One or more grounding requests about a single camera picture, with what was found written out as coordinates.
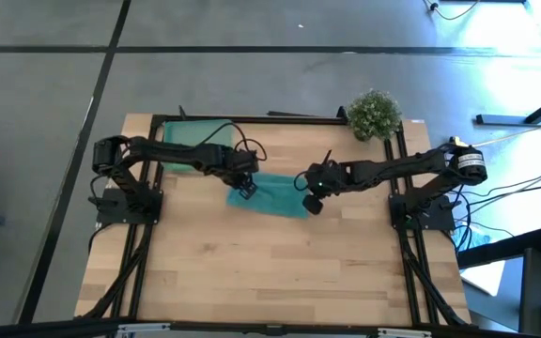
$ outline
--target wooden tabletop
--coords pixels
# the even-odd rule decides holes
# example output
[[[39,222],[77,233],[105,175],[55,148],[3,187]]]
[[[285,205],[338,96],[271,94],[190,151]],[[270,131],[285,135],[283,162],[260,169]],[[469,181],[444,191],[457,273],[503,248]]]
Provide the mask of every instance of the wooden tabletop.
[[[150,120],[151,115],[129,114],[122,134],[147,137]],[[356,141],[345,126],[240,126],[266,148],[269,159],[260,163],[264,173],[296,175],[322,161],[329,149],[336,161],[385,161],[380,140]],[[409,154],[429,149],[423,121],[404,121],[404,128]],[[395,140],[393,145],[398,154]],[[132,171],[138,174],[140,165]],[[423,185],[430,178],[418,176],[414,183]],[[320,215],[306,220],[230,207],[228,188],[216,177],[165,173],[162,189],[162,216],[154,226],[138,318],[411,324],[402,258],[390,226],[389,182],[327,198]],[[116,277],[127,228],[114,225],[95,238],[77,315],[90,310]],[[434,284],[457,314],[470,320],[452,243],[438,232],[424,234]],[[131,284],[122,314],[128,311]],[[416,290],[427,321],[418,281]]]

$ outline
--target white cable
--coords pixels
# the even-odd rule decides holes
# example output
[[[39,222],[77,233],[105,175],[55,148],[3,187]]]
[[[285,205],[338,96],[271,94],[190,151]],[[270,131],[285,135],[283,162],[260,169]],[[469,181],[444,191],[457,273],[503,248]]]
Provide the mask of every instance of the white cable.
[[[483,209],[484,207],[487,207],[487,206],[489,206],[490,204],[492,204],[492,203],[494,203],[494,202],[497,202],[497,201],[502,200],[504,197],[508,197],[508,196],[510,196],[510,195],[512,195],[512,194],[515,194],[515,193],[518,193],[518,192],[522,192],[522,191],[524,191],[524,190],[526,190],[526,189],[528,189],[528,188],[531,188],[532,185],[534,185],[535,183],[537,183],[537,182],[539,182],[539,181],[541,181],[541,177],[538,177],[534,182],[532,182],[532,183],[526,185],[525,187],[523,187],[523,188],[521,188],[521,189],[515,190],[514,192],[507,193],[507,194],[505,194],[505,195],[503,195],[503,196],[501,196],[501,197],[499,197],[499,198],[495,198],[495,199],[493,199],[493,200],[491,200],[491,201],[489,201],[489,202],[486,202],[484,205],[482,205],[482,206],[478,207],[477,209],[471,211],[470,214],[465,215],[465,217],[463,217],[463,218],[461,218],[461,219],[458,219],[457,221],[464,221],[464,220],[467,218],[468,215],[472,215],[472,214],[474,214],[475,212],[477,212],[477,211]]]
[[[461,16],[469,13],[471,11],[471,9],[473,9],[475,6],[477,6],[477,4],[479,4],[479,2],[481,0],[476,0],[475,3],[472,4],[467,10],[465,10],[464,12],[462,12],[462,13],[460,13],[460,14],[456,15],[455,17],[452,17],[452,18],[448,18],[448,17],[444,16],[441,13],[440,9],[437,8],[437,7],[435,7],[435,9],[431,9],[431,6],[433,5],[433,3],[431,1],[429,1],[429,0],[424,0],[424,1],[425,1],[425,5],[427,6],[427,9],[429,9],[429,11],[437,12],[444,20],[456,20],[456,19],[460,18]]]
[[[489,141],[485,141],[485,142],[482,142],[480,144],[476,144],[476,145],[472,145],[473,147],[479,147],[479,146],[487,146],[487,145],[491,145],[493,143],[497,143],[497,142],[500,142],[500,141],[504,141],[504,140],[508,140],[510,138],[513,138],[513,137],[517,137],[521,134],[524,134],[526,132],[530,132],[530,131],[539,131],[541,130],[541,126],[539,127],[536,127],[536,128],[533,128],[533,129],[530,129],[530,130],[527,130],[527,131],[520,131],[520,132],[516,132],[514,134],[510,134],[510,135],[507,135],[507,136],[504,136],[504,137],[499,137],[497,139],[493,139],[493,140],[489,140]]]

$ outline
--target small plant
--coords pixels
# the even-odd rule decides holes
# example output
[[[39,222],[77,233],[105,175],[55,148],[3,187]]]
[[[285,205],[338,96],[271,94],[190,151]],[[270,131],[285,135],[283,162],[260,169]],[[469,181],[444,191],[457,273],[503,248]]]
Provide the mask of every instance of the small plant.
[[[379,90],[369,91],[349,105],[348,124],[359,141],[368,141],[375,136],[389,139],[400,126],[398,102]]]

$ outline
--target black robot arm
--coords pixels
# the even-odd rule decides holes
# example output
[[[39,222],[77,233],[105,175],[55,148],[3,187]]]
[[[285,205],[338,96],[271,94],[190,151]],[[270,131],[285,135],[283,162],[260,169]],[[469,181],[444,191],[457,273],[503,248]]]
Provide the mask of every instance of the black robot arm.
[[[304,173],[311,194],[306,196],[303,204],[313,214],[322,210],[320,200],[333,194],[362,192],[392,178],[438,174],[422,188],[414,188],[404,195],[405,212],[411,214],[460,184],[477,185],[487,178],[481,151],[454,144],[384,162],[336,162],[329,160],[330,154],[331,151],[323,163],[311,164]]]
[[[140,161],[191,165],[204,175],[214,175],[224,184],[239,190],[245,199],[256,190],[252,181],[252,173],[258,171],[255,150],[236,150],[216,144],[184,146],[149,141],[140,136],[109,137],[94,145],[92,169],[101,177],[111,178],[119,190],[106,190],[102,198],[90,198],[100,211],[98,222],[146,223],[147,220],[157,220],[161,192],[151,190],[146,182],[138,181],[130,171]]]

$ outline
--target gray floor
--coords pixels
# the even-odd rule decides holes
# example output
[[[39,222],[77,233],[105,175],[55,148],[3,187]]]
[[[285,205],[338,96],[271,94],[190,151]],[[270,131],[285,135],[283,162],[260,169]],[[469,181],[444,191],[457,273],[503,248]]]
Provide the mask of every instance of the gray floor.
[[[0,0],[0,44],[105,45],[119,9],[112,0]],[[390,91],[405,117],[424,119],[432,146],[451,135],[476,143],[519,131],[476,127],[472,119],[541,105],[541,33],[522,5],[480,4],[445,22],[427,16],[421,0],[141,0],[133,1],[120,44],[495,47],[502,55],[119,54],[89,144],[118,133],[126,113],[174,114],[181,104],[192,115],[333,115],[371,87]],[[0,55],[0,213],[8,218],[0,227],[0,324],[14,320],[102,59]],[[484,151],[489,180],[478,191],[541,174],[541,131]],[[86,201],[90,159],[89,146],[37,321],[73,314],[95,219]],[[541,192],[510,197],[475,220],[515,234],[539,228]]]

